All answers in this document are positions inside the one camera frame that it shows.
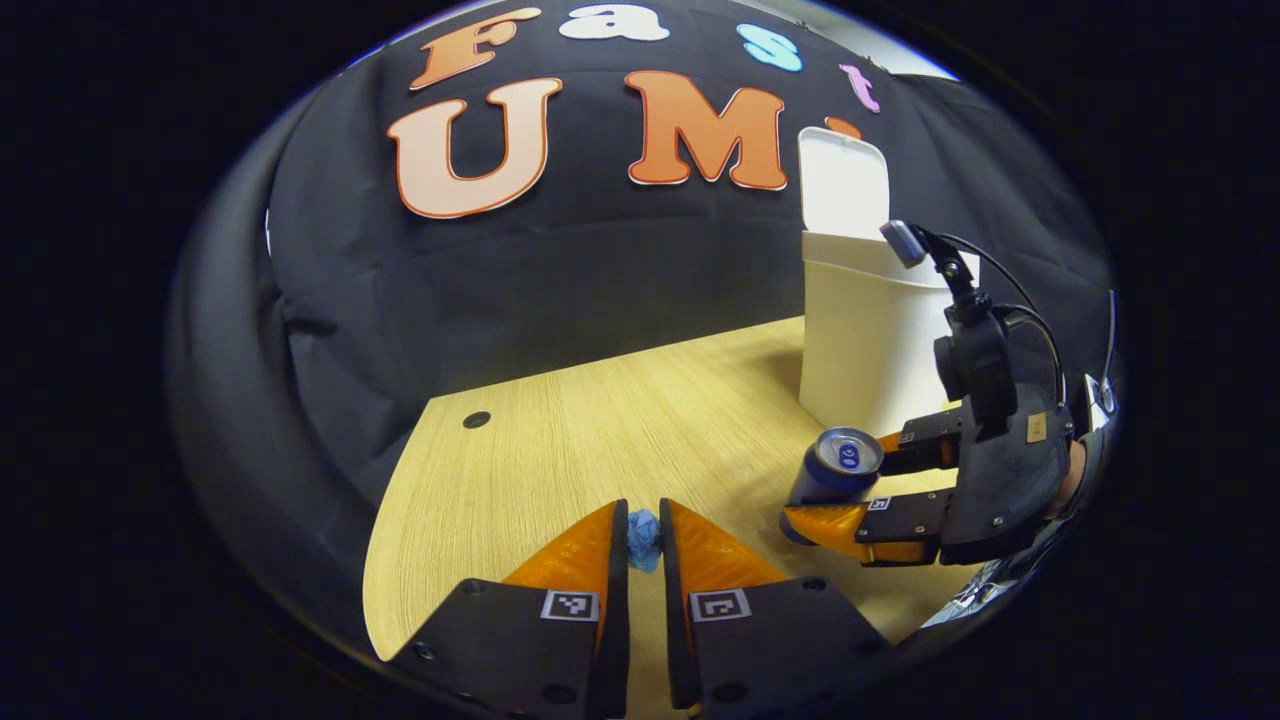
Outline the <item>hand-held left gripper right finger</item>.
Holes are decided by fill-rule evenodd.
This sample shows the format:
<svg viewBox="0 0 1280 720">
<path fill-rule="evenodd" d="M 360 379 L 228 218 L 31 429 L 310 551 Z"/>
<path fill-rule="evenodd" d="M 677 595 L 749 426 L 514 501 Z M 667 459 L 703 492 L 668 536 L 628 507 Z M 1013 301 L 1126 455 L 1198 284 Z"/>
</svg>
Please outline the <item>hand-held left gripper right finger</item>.
<svg viewBox="0 0 1280 720">
<path fill-rule="evenodd" d="M 669 697 L 692 719 L 832 719 L 896 662 L 824 577 L 781 571 L 672 498 L 659 506 Z"/>
</svg>

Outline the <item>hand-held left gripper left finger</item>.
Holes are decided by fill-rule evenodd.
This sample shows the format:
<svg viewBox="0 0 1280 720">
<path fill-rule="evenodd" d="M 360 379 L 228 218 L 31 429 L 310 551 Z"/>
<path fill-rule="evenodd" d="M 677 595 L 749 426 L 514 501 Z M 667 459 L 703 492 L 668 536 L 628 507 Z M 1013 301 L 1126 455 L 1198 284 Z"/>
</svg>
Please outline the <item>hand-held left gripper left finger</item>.
<svg viewBox="0 0 1280 720">
<path fill-rule="evenodd" d="M 504 580 L 461 580 L 390 665 L 490 719 L 625 717 L 627 536 L 620 498 Z"/>
</svg>

